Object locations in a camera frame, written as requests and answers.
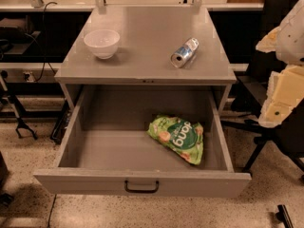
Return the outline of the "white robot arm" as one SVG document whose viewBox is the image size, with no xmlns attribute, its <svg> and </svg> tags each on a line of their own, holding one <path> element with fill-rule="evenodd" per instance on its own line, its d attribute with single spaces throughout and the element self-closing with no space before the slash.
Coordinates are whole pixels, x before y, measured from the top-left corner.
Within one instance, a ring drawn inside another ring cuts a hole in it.
<svg viewBox="0 0 304 228">
<path fill-rule="evenodd" d="M 258 117 L 261 126 L 274 128 L 304 99 L 304 0 L 299 0 L 280 25 L 257 43 L 256 50 L 274 52 L 286 64 L 281 72 L 271 72 L 267 98 Z"/>
</svg>

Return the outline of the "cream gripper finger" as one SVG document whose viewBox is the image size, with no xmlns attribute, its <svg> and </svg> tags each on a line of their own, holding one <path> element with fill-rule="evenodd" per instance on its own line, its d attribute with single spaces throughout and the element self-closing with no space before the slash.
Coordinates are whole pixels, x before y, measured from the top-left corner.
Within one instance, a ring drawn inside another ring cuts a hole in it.
<svg viewBox="0 0 304 228">
<path fill-rule="evenodd" d="M 304 99 L 304 67 L 290 65 L 280 73 L 273 71 L 266 96 L 258 123 L 264 127 L 276 127 Z"/>
<path fill-rule="evenodd" d="M 279 33 L 279 27 L 272 29 L 257 44 L 256 50 L 260 52 L 273 52 L 276 50 L 276 37 Z"/>
</svg>

